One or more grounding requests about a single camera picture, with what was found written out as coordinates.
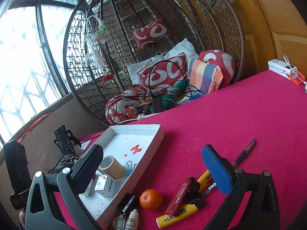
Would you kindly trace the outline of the green cloth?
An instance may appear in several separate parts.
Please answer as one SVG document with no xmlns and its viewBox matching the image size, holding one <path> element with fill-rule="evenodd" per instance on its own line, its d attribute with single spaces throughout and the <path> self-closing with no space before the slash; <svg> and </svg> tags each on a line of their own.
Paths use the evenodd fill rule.
<svg viewBox="0 0 307 230">
<path fill-rule="evenodd" d="M 188 87 L 189 79 L 179 81 L 172 90 L 167 92 L 161 97 L 162 105 L 164 110 L 169 110 L 173 108 L 175 104 L 175 98 L 181 95 Z"/>
</svg>

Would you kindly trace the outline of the black power adapter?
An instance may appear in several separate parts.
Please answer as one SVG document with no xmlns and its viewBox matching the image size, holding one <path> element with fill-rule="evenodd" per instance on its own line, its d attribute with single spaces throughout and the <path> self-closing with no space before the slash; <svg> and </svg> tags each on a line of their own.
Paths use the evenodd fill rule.
<svg viewBox="0 0 307 230">
<path fill-rule="evenodd" d="M 164 111 L 163 103 L 161 97 L 156 97 L 152 99 L 152 106 L 154 113 L 161 113 Z"/>
</svg>

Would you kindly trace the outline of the plaid colourful cushion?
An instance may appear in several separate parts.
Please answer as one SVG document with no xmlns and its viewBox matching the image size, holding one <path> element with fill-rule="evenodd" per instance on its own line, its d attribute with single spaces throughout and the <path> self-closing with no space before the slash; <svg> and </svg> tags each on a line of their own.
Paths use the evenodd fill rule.
<svg viewBox="0 0 307 230">
<path fill-rule="evenodd" d="M 188 62 L 187 75 L 190 84 L 204 95 L 217 91 L 223 80 L 220 67 L 194 58 Z"/>
</svg>

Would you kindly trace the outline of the brown tape roll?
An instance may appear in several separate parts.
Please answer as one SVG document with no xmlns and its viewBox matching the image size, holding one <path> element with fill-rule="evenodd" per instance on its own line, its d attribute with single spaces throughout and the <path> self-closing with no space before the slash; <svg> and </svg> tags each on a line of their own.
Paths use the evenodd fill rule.
<svg viewBox="0 0 307 230">
<path fill-rule="evenodd" d="M 98 166 L 98 171 L 102 174 L 110 175 L 115 180 L 126 175 L 126 169 L 112 155 L 106 156 L 102 159 Z"/>
</svg>

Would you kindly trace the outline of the white tray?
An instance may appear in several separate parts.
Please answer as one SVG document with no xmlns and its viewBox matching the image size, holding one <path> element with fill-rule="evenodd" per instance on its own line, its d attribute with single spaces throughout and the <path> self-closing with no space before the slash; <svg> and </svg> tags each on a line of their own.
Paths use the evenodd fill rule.
<svg viewBox="0 0 307 230">
<path fill-rule="evenodd" d="M 102 229 L 107 229 L 117 214 L 117 206 L 126 193 L 132 193 L 142 177 L 164 137 L 160 124 L 122 125 L 109 127 L 94 143 L 102 146 L 104 156 L 112 155 L 127 169 L 126 162 L 137 164 L 129 177 L 126 175 L 116 180 L 112 197 L 103 197 L 94 191 L 97 178 L 96 171 L 89 194 L 79 198 L 90 215 Z"/>
</svg>

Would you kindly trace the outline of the small dropper bottle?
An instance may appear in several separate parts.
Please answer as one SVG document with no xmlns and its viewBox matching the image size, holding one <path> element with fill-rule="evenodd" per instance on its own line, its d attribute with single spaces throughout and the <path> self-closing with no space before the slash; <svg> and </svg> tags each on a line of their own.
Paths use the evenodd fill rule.
<svg viewBox="0 0 307 230">
<path fill-rule="evenodd" d="M 127 218 L 125 230 L 137 230 L 139 222 L 138 218 L 139 213 L 137 209 L 134 209 Z"/>
</svg>

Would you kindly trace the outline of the magenta tablecloth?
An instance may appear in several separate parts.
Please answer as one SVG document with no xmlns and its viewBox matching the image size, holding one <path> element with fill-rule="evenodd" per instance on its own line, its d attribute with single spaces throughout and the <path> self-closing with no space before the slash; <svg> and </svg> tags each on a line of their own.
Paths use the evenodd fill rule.
<svg viewBox="0 0 307 230">
<path fill-rule="evenodd" d="M 234 161 L 251 140 L 246 172 L 271 172 L 286 229 L 306 201 L 306 93 L 301 86 L 264 71 L 207 96 L 142 119 L 160 124 L 165 136 L 134 189 L 163 194 L 167 205 L 185 177 L 205 172 L 201 149 L 210 144 Z"/>
</svg>

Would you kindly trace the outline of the yellow lighter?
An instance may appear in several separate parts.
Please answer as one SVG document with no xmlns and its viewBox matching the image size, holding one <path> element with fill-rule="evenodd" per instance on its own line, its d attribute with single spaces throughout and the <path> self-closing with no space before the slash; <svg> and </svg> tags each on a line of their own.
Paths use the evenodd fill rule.
<svg viewBox="0 0 307 230">
<path fill-rule="evenodd" d="M 216 183 L 209 170 L 206 170 L 198 179 L 197 182 L 200 184 L 199 194 L 205 196 L 211 193 L 216 188 Z"/>
<path fill-rule="evenodd" d="M 192 201 L 193 204 L 185 204 L 183 208 L 179 210 L 178 215 L 175 217 L 170 214 L 164 214 L 156 218 L 156 224 L 160 229 L 166 228 L 170 225 L 173 225 L 199 211 L 204 207 L 204 203 L 199 199 Z"/>
</svg>

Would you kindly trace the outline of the dreamcatcher with flowers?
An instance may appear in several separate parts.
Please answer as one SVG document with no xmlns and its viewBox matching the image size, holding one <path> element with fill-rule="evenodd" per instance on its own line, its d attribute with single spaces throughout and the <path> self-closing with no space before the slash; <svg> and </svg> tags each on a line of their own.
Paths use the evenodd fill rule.
<svg viewBox="0 0 307 230">
<path fill-rule="evenodd" d="M 89 49 L 89 53 L 85 55 L 87 67 L 90 69 L 91 62 L 94 62 L 94 67 L 102 72 L 101 82 L 103 84 L 114 80 L 114 75 L 107 73 L 109 63 L 103 48 L 107 42 L 105 22 L 95 15 L 91 15 L 86 19 L 85 41 Z"/>
</svg>

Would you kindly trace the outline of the white power bank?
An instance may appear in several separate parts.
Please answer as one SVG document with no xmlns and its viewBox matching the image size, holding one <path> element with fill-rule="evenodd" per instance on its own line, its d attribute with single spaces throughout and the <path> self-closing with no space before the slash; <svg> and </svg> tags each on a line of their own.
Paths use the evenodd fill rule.
<svg viewBox="0 0 307 230">
<path fill-rule="evenodd" d="M 268 69 L 288 80 L 290 76 L 297 78 L 297 67 L 278 59 L 268 61 Z"/>
</svg>

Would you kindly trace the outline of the window with grille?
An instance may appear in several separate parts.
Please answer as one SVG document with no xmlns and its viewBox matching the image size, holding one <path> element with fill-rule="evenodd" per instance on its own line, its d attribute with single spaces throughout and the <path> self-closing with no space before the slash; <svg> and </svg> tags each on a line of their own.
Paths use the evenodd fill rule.
<svg viewBox="0 0 307 230">
<path fill-rule="evenodd" d="M 1 0 L 1 143 L 70 89 L 64 33 L 79 0 Z"/>
</svg>

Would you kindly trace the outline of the red white round cushion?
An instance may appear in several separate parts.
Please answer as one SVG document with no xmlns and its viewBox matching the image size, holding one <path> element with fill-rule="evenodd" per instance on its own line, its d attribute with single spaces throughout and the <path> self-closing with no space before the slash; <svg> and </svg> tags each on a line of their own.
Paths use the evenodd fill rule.
<svg viewBox="0 0 307 230">
<path fill-rule="evenodd" d="M 223 79 L 219 88 L 230 84 L 235 72 L 235 60 L 231 55 L 222 50 L 206 50 L 200 53 L 198 60 L 220 67 Z"/>
</svg>

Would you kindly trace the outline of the white power strip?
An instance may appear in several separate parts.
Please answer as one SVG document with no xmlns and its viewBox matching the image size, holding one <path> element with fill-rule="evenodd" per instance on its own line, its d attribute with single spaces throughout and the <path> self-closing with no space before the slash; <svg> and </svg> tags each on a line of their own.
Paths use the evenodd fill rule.
<svg viewBox="0 0 307 230">
<path fill-rule="evenodd" d="M 152 113 L 152 114 L 148 114 L 148 115 L 145 115 L 145 114 L 140 114 L 137 116 L 137 120 L 141 120 L 141 119 L 144 119 L 144 118 L 148 118 L 148 117 L 151 117 L 153 115 L 157 115 L 157 113 Z"/>
</svg>

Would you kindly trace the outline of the smartphone on stand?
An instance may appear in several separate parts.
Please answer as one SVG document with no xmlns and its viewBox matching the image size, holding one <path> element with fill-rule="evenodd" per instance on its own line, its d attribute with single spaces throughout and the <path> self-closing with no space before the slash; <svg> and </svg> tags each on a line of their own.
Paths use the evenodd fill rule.
<svg viewBox="0 0 307 230">
<path fill-rule="evenodd" d="M 67 130 L 64 125 L 55 130 L 55 143 L 59 147 L 65 161 L 68 161 L 71 156 L 71 146 Z"/>
</svg>

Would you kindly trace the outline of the blue binder clip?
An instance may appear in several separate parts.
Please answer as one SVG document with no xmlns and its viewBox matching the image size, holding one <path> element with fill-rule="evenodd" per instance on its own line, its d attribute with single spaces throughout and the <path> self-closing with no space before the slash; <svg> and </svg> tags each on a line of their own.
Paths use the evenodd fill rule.
<svg viewBox="0 0 307 230">
<path fill-rule="evenodd" d="M 131 173 L 133 172 L 133 170 L 135 169 L 135 167 L 137 166 L 137 164 L 136 163 L 133 164 L 132 161 L 127 161 L 126 165 L 127 165 L 126 176 L 129 177 Z"/>
</svg>

